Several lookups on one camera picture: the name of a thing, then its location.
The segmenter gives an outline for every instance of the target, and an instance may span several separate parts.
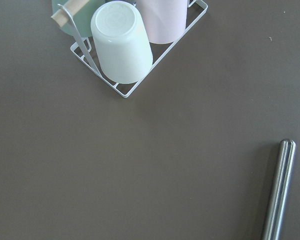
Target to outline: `white wire rack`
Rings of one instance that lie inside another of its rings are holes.
[[[100,79],[102,79],[106,84],[109,85],[114,91],[116,91],[118,94],[120,94],[122,97],[127,98],[130,96],[130,94],[140,85],[140,83],[144,80],[141,79],[135,83],[132,84],[119,84],[117,82],[113,82],[110,79],[108,79],[102,71],[99,69],[100,63],[98,60],[98,56],[96,54],[96,49],[94,46],[92,46],[91,41],[88,37],[81,37],[80,33],[77,29],[77,26],[73,20],[73,16],[69,13],[69,11],[63,6],[58,4],[59,8],[61,8],[69,17],[69,28],[72,32],[72,35],[75,39],[75,43],[70,47],[70,50],[72,53],[84,64],[86,65],[94,74],[96,74]],[[151,44],[152,53],[154,53],[154,49],[160,48],[159,50],[159,56],[156,58],[155,55],[153,55],[153,61],[152,69],[155,68],[155,66],[167,55],[167,53],[179,42],[179,40],[199,21],[200,18],[202,18],[203,15],[206,14],[208,10],[208,5],[203,0],[188,0],[188,13],[189,10],[193,9],[193,12],[196,15],[193,20],[190,20],[190,22],[187,24],[187,27],[183,33],[183,35],[177,39],[176,41],[165,44],[163,46],[158,47],[157,44]]]

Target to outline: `metal pole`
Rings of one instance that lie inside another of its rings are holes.
[[[261,240],[279,240],[295,152],[296,143],[294,141],[284,139],[280,142]]]

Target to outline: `cup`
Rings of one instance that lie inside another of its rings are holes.
[[[139,11],[124,1],[110,1],[92,16],[91,31],[103,73],[131,84],[149,73],[153,55]]]
[[[188,0],[137,0],[149,41],[168,44],[186,29]]]
[[[51,0],[52,12],[55,13],[59,9],[57,4],[64,5],[67,1],[68,0]],[[76,15],[73,16],[73,20],[81,37],[87,38],[92,36],[90,28],[92,15],[104,3],[105,0],[90,0]],[[72,32],[67,25],[63,26],[61,30],[72,36]]]

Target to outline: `rack handle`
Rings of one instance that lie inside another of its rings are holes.
[[[90,0],[68,0],[63,6],[74,16],[77,12],[80,11]],[[56,23],[62,28],[68,21],[68,15],[58,9],[51,18],[56,21]]]

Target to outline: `brown table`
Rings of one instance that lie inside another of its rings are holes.
[[[0,1],[0,240],[259,240],[284,138],[300,240],[300,1],[207,3],[124,99],[50,1]]]

